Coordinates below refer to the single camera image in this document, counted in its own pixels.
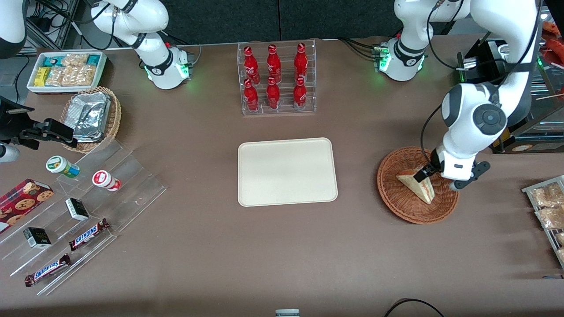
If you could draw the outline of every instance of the snickers bar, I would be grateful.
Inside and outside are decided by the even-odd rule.
[[[78,249],[81,245],[86,244],[90,239],[99,235],[104,229],[109,227],[108,222],[106,219],[102,219],[102,221],[98,222],[96,226],[88,229],[85,233],[80,235],[78,238],[74,239],[73,241],[69,242],[70,250],[74,251]]]
[[[39,271],[35,272],[35,274],[30,274],[30,275],[26,276],[25,277],[25,286],[26,287],[33,286],[35,283],[37,283],[39,280],[41,280],[45,276],[47,276],[49,274],[53,274],[56,270],[58,270],[62,267],[65,267],[65,266],[70,266],[71,264],[72,264],[71,258],[69,257],[68,254],[65,254],[61,259],[49,264],[48,266],[42,268]]]

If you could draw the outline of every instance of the gray wall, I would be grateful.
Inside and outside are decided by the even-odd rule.
[[[393,0],[161,1],[166,31],[190,44],[391,36],[402,26]]]

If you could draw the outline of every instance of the acrylic display stand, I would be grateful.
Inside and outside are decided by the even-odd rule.
[[[66,253],[72,265],[61,268],[53,275],[30,287],[37,295],[48,295],[73,275],[92,257],[117,238],[135,217],[155,201],[166,188],[149,171],[141,166],[131,151],[113,140],[102,143],[76,164],[80,173],[75,178],[59,176],[52,186],[55,195],[32,211],[15,226],[0,235],[2,274],[21,280],[57,261]],[[92,175],[106,170],[122,182],[116,192],[96,187]],[[69,197],[80,199],[90,217],[86,221],[71,218],[65,205]],[[87,244],[71,252],[69,242],[106,218],[110,228],[103,230]],[[23,231],[27,227],[44,228],[52,246],[47,249],[30,248]]]
[[[298,52],[298,44],[306,45],[307,54],[307,80],[305,88],[307,89],[306,104],[302,111],[294,109],[294,58]],[[277,54],[282,64],[282,82],[278,84],[280,88],[280,106],[277,110],[273,110],[268,106],[266,96],[266,87],[268,87],[268,67],[266,59],[268,58],[268,46],[276,45]],[[258,93],[258,111],[250,112],[245,102],[243,91],[245,86],[243,81],[247,78],[245,72],[245,54],[243,49],[250,46],[253,49],[253,56],[258,63],[258,73],[261,75],[261,82],[255,86]],[[306,41],[284,41],[272,43],[240,43],[237,46],[237,67],[239,69],[239,88],[241,90],[241,105],[244,115],[276,115],[281,113],[307,113],[315,112],[317,109],[317,100],[315,90],[317,88],[317,58],[316,58],[315,40]]]
[[[521,191],[527,194],[527,197],[529,198],[529,200],[531,201],[532,207],[535,209],[535,215],[537,216],[537,218],[539,218],[539,216],[536,214],[536,212],[538,212],[541,208],[538,207],[535,199],[532,197],[532,190],[534,190],[535,188],[539,188],[539,187],[545,187],[547,185],[550,185],[552,183],[557,183],[560,186],[560,190],[562,192],[564,192],[564,175],[563,176],[559,176],[559,177],[555,177],[553,179],[549,179],[546,180],[544,182],[535,184],[533,186],[529,186],[526,188],[523,188]],[[564,231],[563,229],[546,229],[543,227],[544,233],[547,234],[548,237],[548,241],[550,241],[550,245],[552,246],[552,249],[554,250],[554,252],[556,253],[556,250],[563,248],[564,246],[561,245],[558,240],[556,239],[556,235],[559,234],[560,232]],[[560,259],[559,256],[556,256],[558,258],[558,261],[560,262],[560,266],[562,268],[564,268],[564,262],[562,262],[562,260]]]

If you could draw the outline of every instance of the small black box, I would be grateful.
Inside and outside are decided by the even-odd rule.
[[[28,227],[24,230],[24,236],[32,248],[47,249],[51,246],[51,241],[44,229]]]
[[[69,198],[65,201],[67,204],[67,209],[70,212],[70,216],[79,221],[88,220],[88,212],[84,208],[82,201],[74,198]]]

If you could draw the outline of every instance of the aluminum foil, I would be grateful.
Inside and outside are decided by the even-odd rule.
[[[112,99],[105,93],[81,94],[69,104],[64,124],[74,129],[73,136],[82,143],[100,142]]]

